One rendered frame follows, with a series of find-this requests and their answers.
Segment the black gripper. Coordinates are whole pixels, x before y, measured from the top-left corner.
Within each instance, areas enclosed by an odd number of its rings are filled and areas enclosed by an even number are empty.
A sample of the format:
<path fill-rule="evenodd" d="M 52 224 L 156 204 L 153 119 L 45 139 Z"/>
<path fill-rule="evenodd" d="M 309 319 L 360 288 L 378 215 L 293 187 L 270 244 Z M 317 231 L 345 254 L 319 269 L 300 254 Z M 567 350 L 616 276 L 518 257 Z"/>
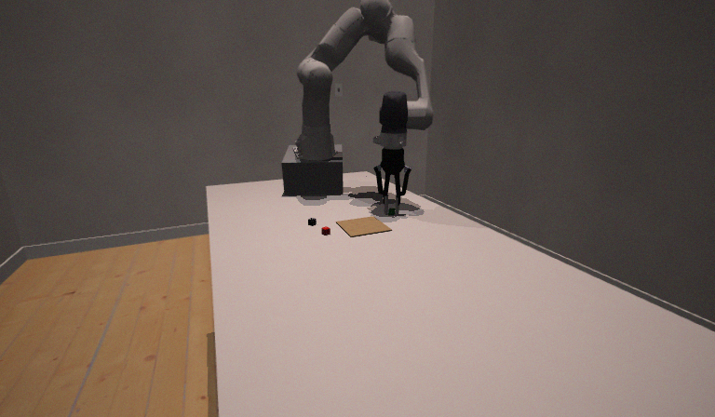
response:
<path fill-rule="evenodd" d="M 373 169 L 376 173 L 378 193 L 384 196 L 384 214 L 386 214 L 388 212 L 388 187 L 389 187 L 390 175 L 395 176 L 396 194 L 397 194 L 396 195 L 396 215 L 398 215 L 400 197 L 402 195 L 406 194 L 407 185 L 408 185 L 407 179 L 409 179 L 409 174 L 411 172 L 411 168 L 405 166 L 405 163 L 404 163 L 404 149 L 402 148 L 402 149 L 397 149 L 397 150 L 390 150 L 390 149 L 383 148 L 382 149 L 381 165 L 375 166 Z M 385 172 L 384 190 L 383 190 L 381 169 L 383 169 Z M 402 186 L 402 192 L 400 192 L 399 173 L 403 169 L 405 172 L 405 176 L 404 176 L 404 181 L 403 181 L 403 186 Z M 386 190 L 387 190 L 387 192 L 386 192 Z"/>

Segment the tan flat mat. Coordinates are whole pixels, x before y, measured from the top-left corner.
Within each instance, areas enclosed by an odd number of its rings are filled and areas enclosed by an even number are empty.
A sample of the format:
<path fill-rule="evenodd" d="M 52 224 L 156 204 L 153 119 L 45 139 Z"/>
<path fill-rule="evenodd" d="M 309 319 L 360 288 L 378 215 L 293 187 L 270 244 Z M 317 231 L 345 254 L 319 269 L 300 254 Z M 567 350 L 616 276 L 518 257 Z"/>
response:
<path fill-rule="evenodd" d="M 375 217 L 366 217 L 336 222 L 350 237 L 392 231 Z"/>

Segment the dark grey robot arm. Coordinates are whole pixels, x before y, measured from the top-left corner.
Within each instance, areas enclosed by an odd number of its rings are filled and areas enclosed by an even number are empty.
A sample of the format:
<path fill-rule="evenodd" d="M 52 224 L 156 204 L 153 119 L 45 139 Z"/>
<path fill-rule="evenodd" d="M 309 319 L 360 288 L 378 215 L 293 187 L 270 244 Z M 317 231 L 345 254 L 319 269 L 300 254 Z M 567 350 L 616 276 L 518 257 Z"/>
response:
<path fill-rule="evenodd" d="M 384 94 L 379 111 L 382 130 L 373 142 L 385 149 L 402 149 L 406 146 L 407 128 L 425 130 L 432 125 L 434 112 L 425 63 L 415 49 L 412 19 L 396 15 L 388 0 L 361 0 L 360 9 L 349 8 L 298 67 L 304 97 L 302 133 L 295 141 L 298 146 L 293 147 L 297 159 L 320 161 L 338 153 L 330 124 L 331 71 L 364 35 L 384 44 L 385 60 L 394 71 L 417 79 L 418 101 L 407 101 L 406 93 L 401 91 Z"/>

